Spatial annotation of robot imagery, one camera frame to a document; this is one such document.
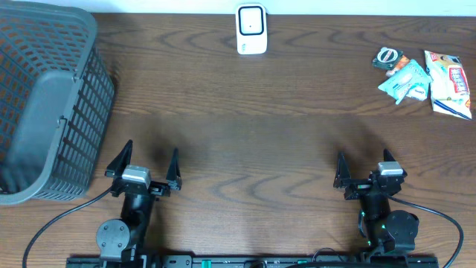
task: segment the white backdrop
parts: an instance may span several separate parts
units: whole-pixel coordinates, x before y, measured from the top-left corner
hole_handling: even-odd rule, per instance
[[[269,14],[476,16],[476,0],[30,0],[89,12],[232,14],[259,2]]]

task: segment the gray plastic basket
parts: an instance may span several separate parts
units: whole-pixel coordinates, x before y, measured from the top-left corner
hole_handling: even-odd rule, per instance
[[[84,195],[115,95],[91,14],[0,4],[0,204]]]

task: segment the white device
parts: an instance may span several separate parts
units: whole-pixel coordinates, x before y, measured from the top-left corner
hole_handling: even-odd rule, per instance
[[[240,54],[261,54],[268,47],[266,10],[261,4],[237,8],[237,50]]]

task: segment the wood grain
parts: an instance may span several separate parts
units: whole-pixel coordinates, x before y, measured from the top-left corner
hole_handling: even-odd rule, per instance
[[[384,72],[370,64],[382,46],[422,65],[423,49],[455,54],[476,89],[475,18],[269,16],[268,51],[244,57],[233,16],[95,17],[118,96],[88,198],[110,186],[104,168],[129,138],[133,163],[156,179],[179,148],[183,190],[155,206],[151,249],[302,255],[362,246],[358,202],[332,188],[336,155],[343,150],[355,177],[366,176],[387,147],[409,173],[399,197],[458,220],[466,239],[455,266],[476,265],[474,123],[434,114],[428,101],[396,106],[377,89]],[[37,230],[82,202],[1,207],[0,267],[18,267]],[[96,255],[97,227],[121,206],[122,197],[105,197],[54,224],[29,267]],[[456,228],[391,206],[418,215],[416,252],[443,265]]]

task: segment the blue package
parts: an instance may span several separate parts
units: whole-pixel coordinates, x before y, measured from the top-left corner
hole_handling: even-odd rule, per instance
[[[426,99],[430,82],[431,79],[425,73],[425,70],[416,60],[411,60],[402,70],[380,85],[379,89],[396,99],[396,104],[398,105],[409,91],[412,93],[409,97],[420,101]]]

